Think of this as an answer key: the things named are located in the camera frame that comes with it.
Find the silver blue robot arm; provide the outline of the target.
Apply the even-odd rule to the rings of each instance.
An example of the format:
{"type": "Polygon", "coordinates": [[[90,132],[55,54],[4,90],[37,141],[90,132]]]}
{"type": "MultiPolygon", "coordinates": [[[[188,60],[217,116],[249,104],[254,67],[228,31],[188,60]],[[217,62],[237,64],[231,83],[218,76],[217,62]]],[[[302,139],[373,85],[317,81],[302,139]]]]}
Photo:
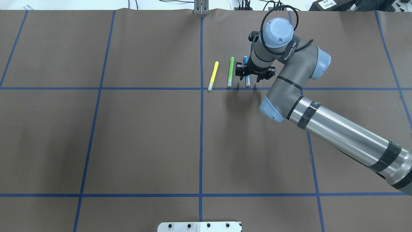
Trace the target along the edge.
{"type": "Polygon", "coordinates": [[[318,138],[315,154],[333,148],[328,164],[316,161],[321,192],[363,188],[356,170],[345,167],[352,160],[397,191],[411,195],[411,150],[394,141],[411,141],[411,114],[387,50],[376,13],[343,15],[327,22],[327,29],[313,26],[329,46],[323,51],[298,36],[284,18],[262,22],[253,31],[246,65],[237,63],[236,75],[257,74],[258,80],[274,75],[272,64],[284,64],[260,111],[272,120],[286,119],[318,138]]]}

